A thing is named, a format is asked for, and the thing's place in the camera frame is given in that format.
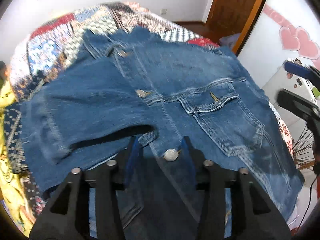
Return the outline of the pink heart wall sticker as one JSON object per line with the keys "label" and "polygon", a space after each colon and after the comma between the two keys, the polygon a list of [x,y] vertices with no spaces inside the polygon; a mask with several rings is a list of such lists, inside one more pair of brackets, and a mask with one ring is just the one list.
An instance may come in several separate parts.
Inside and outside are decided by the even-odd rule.
{"label": "pink heart wall sticker", "polygon": [[263,12],[280,25],[279,35],[284,50],[297,51],[299,57],[311,61],[319,60],[319,45],[310,39],[309,33],[304,28],[294,27],[269,5],[264,6]]}

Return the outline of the yellow duck blanket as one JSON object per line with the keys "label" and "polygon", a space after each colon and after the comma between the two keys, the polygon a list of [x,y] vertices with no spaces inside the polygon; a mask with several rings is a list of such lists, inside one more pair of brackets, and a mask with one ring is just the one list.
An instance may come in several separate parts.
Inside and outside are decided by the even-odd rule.
{"label": "yellow duck blanket", "polygon": [[10,83],[4,81],[1,87],[1,193],[3,196],[1,204],[4,204],[5,213],[13,222],[14,228],[24,238],[28,238],[35,218],[29,209],[21,178],[12,172],[4,137],[5,108],[14,102],[15,96]]}

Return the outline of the white wall socket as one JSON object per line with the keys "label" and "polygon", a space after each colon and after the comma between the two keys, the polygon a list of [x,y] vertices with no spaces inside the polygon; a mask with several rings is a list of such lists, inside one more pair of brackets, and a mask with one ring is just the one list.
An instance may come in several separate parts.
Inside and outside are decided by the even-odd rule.
{"label": "white wall socket", "polygon": [[167,13],[167,10],[165,8],[161,9],[161,15],[165,15]]}

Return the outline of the patchwork patterned bedspread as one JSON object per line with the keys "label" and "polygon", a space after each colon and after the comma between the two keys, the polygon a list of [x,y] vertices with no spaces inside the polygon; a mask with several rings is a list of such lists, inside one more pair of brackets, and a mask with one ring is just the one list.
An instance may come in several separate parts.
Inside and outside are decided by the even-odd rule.
{"label": "patchwork patterned bedspread", "polygon": [[188,43],[207,50],[233,56],[228,47],[165,20],[138,4],[110,3],[86,7],[45,23],[26,37],[15,48],[11,59],[9,79],[4,84],[1,103],[3,135],[10,172],[22,177],[23,196],[31,212],[38,216],[45,201],[25,162],[21,141],[21,103],[30,100],[46,83],[55,80],[75,60],[83,43],[83,34],[112,34],[118,30],[131,32],[143,27],[172,43]]}

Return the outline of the blue denim jacket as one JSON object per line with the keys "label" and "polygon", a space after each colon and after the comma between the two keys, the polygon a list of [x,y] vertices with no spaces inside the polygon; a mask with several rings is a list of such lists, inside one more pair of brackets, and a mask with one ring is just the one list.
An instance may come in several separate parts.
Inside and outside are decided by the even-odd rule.
{"label": "blue denim jacket", "polygon": [[180,149],[187,136],[221,167],[247,168],[290,218],[304,179],[268,97],[232,52],[140,27],[83,39],[74,63],[21,107],[26,162],[44,196],[137,136],[143,155],[118,193],[126,238],[194,239],[203,193]]}

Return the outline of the wooden door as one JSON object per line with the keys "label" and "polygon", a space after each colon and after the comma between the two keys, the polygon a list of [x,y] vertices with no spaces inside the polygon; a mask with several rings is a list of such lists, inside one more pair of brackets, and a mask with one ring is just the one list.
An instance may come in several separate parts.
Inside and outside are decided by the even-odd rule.
{"label": "wooden door", "polygon": [[239,34],[232,51],[238,55],[247,41],[266,0],[213,0],[204,24],[213,42]]}

